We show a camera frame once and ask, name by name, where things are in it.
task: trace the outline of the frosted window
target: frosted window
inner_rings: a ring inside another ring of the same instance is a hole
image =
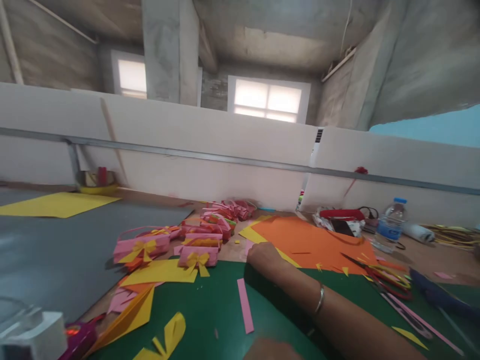
[[[302,90],[298,88],[271,85],[268,92],[268,108],[296,114],[299,111],[301,97]]]
[[[265,109],[267,107],[268,92],[269,85],[265,83],[237,79],[235,84],[235,105]]]
[[[286,121],[289,123],[296,123],[297,122],[297,115],[295,114],[286,114],[286,113],[276,113],[276,112],[269,112],[266,114],[267,119],[274,119],[280,121]]]
[[[145,64],[137,61],[118,60],[120,86],[122,89],[147,92]]]
[[[258,118],[264,118],[265,117],[265,111],[246,108],[246,107],[241,107],[241,106],[235,106],[235,111],[234,112],[235,112],[235,114],[256,116]]]

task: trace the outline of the white pipe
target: white pipe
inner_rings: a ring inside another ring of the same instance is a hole
[[[12,38],[12,32],[10,31],[9,18],[7,17],[7,12],[5,11],[4,0],[0,0],[0,27],[13,77],[15,78],[15,82],[17,84],[23,85],[24,77],[22,76],[22,69],[20,68],[17,52],[15,51],[14,39]]]
[[[87,39],[89,42],[91,42],[92,44],[95,44],[97,45],[99,42],[95,39],[92,39],[90,36],[84,34],[83,32],[81,32],[80,30],[78,30],[75,26],[73,26],[71,23],[65,21],[64,19],[62,19],[60,16],[58,16],[56,13],[54,13],[53,11],[51,11],[50,9],[46,8],[45,6],[43,6],[41,3],[35,1],[35,0],[28,0],[29,2],[31,2],[32,4],[36,5],[37,7],[39,7],[40,9],[42,9],[44,12],[46,12],[47,14],[51,15],[52,17],[54,17],[55,19],[57,19],[59,22],[61,22],[62,24],[68,26],[70,29],[72,29],[74,32],[76,32],[77,34],[83,36],[85,39]]]

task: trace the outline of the orange paper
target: orange paper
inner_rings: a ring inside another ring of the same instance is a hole
[[[353,259],[364,254],[369,258],[364,260],[366,264],[377,265],[376,260],[370,260],[375,259],[375,254],[368,241],[359,241],[356,237],[337,232],[332,236],[329,231],[310,225],[296,216],[271,217],[253,225],[252,229],[302,268],[317,269],[317,264],[321,263],[322,270],[342,273],[339,269],[347,267],[349,274],[367,274],[342,253]]]

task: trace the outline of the paper scrap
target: paper scrap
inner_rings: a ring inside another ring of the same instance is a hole
[[[0,215],[66,219],[120,200],[119,197],[57,192],[0,206]]]
[[[398,331],[400,334],[402,334],[404,337],[406,337],[407,339],[413,341],[415,344],[417,345],[420,345],[422,348],[424,349],[429,349],[428,347],[426,347],[420,340],[418,337],[416,337],[415,335],[413,335],[411,332],[407,331],[407,330],[403,330],[402,328],[399,328],[399,327],[395,327],[395,326],[392,326],[392,329]]]
[[[247,289],[245,288],[245,279],[238,279],[236,283],[238,285],[238,293],[240,295],[241,312],[243,314],[243,323],[245,324],[245,334],[250,334],[254,331],[254,321],[252,320],[249,298],[247,296]]]
[[[439,278],[441,279],[445,279],[445,280],[450,280],[450,279],[453,279],[453,277],[451,277],[450,275],[444,273],[444,272],[440,272],[440,271],[435,271],[434,272],[435,275],[437,275]]]
[[[121,287],[117,288],[106,313],[110,314],[111,312],[123,312],[130,304],[130,301],[133,300],[137,295],[138,293],[136,292],[125,290]]]
[[[192,272],[179,267],[179,259],[154,260],[146,267],[134,271],[122,283],[123,286],[143,283],[194,283],[197,278],[197,269]]]
[[[154,300],[154,286],[151,285],[144,292],[138,294],[127,308],[115,319],[114,322],[98,337],[93,346],[83,356],[87,358],[98,349],[113,343],[125,334],[145,325],[150,321],[152,302]]]
[[[143,348],[133,360],[168,360],[184,337],[186,329],[184,316],[181,312],[177,312],[163,328],[165,349],[159,339],[154,337],[151,341],[160,354]]]
[[[247,241],[245,243],[245,255],[247,255],[247,256],[249,255],[249,251],[254,244],[255,243],[253,241],[250,241],[250,240],[247,239]]]

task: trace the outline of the paper bow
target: paper bow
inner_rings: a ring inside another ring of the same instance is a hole
[[[155,240],[151,240],[149,242],[137,241],[135,246],[131,249],[131,253],[125,256],[123,259],[119,261],[119,263],[125,264],[130,263],[135,260],[135,258],[140,255],[143,251],[143,261],[149,263],[152,261],[149,254],[155,250],[157,247],[157,242]]]
[[[205,264],[210,259],[210,254],[208,252],[198,255],[196,252],[192,252],[188,255],[186,260],[186,265],[188,266],[188,271],[192,272],[195,266],[198,264],[198,270],[200,271],[200,277],[207,278],[210,276],[209,271],[205,267]]]

